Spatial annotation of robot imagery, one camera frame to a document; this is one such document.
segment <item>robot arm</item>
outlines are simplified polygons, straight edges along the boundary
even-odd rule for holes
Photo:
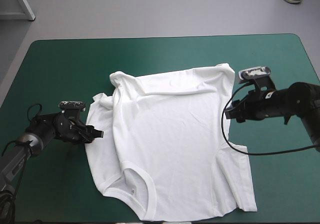
[[[84,102],[62,101],[59,107],[61,111],[58,113],[39,115],[39,111],[30,120],[25,132],[13,141],[17,145],[0,158],[0,222],[14,221],[11,216],[14,216],[12,212],[16,192],[11,182],[30,157],[38,156],[52,139],[85,144],[103,137],[103,131],[96,130],[92,125],[85,125],[80,120],[80,112],[86,108]]]
[[[320,85],[296,82],[288,89],[276,90],[268,67],[253,67],[239,72],[239,83],[254,85],[242,100],[235,100],[225,110],[227,119],[238,123],[246,120],[284,117],[287,125],[291,116],[298,116],[320,152]]]

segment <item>white t-shirt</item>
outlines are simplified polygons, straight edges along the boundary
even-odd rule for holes
[[[227,63],[140,77],[112,73],[113,96],[93,97],[86,122],[104,131],[85,146],[97,189],[145,221],[222,217],[237,207],[256,212],[249,157],[221,132],[234,77]],[[226,136],[229,125],[225,119]]]

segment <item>table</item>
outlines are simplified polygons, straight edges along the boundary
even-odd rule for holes
[[[63,100],[87,103],[113,93],[109,74],[133,76],[229,63],[239,70],[268,66],[278,89],[297,81],[319,84],[298,36],[231,36],[38,40],[30,46],[0,109],[1,149],[28,126],[27,108],[43,105],[56,113]],[[237,96],[242,98],[248,90]],[[293,149],[311,144],[300,119],[232,121],[230,140],[250,152]],[[314,149],[276,156],[250,156],[258,212],[239,209],[208,222],[320,221],[320,153]],[[26,166],[16,199],[16,220],[46,222],[137,222],[120,200],[96,189],[85,148],[52,141]]]

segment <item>black cable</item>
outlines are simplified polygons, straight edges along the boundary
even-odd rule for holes
[[[17,181],[14,193],[11,194],[10,192],[8,192],[7,195],[1,196],[1,199],[0,199],[0,208],[3,208],[5,203],[10,202],[10,206],[8,208],[8,216],[6,217],[6,223],[8,223],[8,224],[14,223],[14,220],[15,220],[15,218],[14,218],[15,217],[15,212],[16,212],[15,211],[16,210],[16,208],[15,208],[15,199],[16,199],[16,196],[17,196],[21,181],[22,181],[22,177],[23,177],[24,171],[26,169],[28,155],[29,155],[29,147],[30,147],[30,143],[31,142],[32,142],[32,140],[28,140],[26,142],[21,142],[21,141],[17,141],[17,140],[9,141],[5,145],[4,150],[1,153],[1,156],[3,157],[3,155],[5,154],[8,146],[10,144],[12,144],[12,143],[16,143],[16,146],[23,146],[24,152],[25,152],[25,155],[24,155],[24,158],[23,158],[23,165],[22,165],[22,168],[21,168],[20,176],[19,176],[19,179]]]
[[[26,118],[28,119],[29,122],[31,122],[31,119],[29,117],[29,112],[31,110],[31,108],[35,107],[35,106],[39,106],[39,110],[38,112],[35,114],[35,117],[38,116],[41,112],[42,112],[42,105],[40,103],[35,103],[31,106],[28,107],[28,110],[26,111]]]
[[[262,152],[262,153],[251,153],[251,152],[245,152],[245,151],[239,150],[239,149],[235,148],[234,146],[232,146],[230,144],[230,142],[227,140],[227,137],[225,135],[225,131],[224,131],[224,114],[226,112],[227,106],[232,101],[232,99],[235,97],[237,92],[239,92],[242,88],[245,88],[245,87],[247,87],[249,85],[251,85],[251,84],[250,83],[246,83],[246,84],[240,86],[237,90],[235,90],[235,92],[232,94],[230,100],[226,103],[226,105],[224,106],[223,111],[222,111],[222,115],[221,115],[221,130],[222,130],[223,138],[224,138],[225,142],[229,145],[229,147],[231,147],[233,150],[235,150],[238,153],[246,154],[246,155],[249,155],[249,156],[268,156],[268,155],[277,155],[277,154],[284,154],[284,153],[293,153],[293,152],[299,152],[299,151],[304,151],[304,150],[311,149],[311,148],[320,147],[320,144],[317,144],[317,145],[308,145],[308,146],[305,146],[305,147],[301,147],[301,148],[297,148],[297,149],[290,149],[290,150],[281,150],[281,151],[274,151],[274,152]]]

